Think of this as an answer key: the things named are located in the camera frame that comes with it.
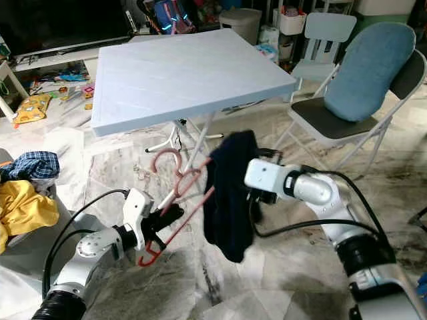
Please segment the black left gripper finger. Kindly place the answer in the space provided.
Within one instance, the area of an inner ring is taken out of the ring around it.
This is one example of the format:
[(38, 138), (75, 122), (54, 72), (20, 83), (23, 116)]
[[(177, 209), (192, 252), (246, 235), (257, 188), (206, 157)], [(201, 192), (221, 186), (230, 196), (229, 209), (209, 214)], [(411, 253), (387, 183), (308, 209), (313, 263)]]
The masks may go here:
[(167, 207), (157, 210), (157, 230), (161, 231), (172, 223), (176, 222), (184, 214), (184, 210), (177, 203), (172, 203)]

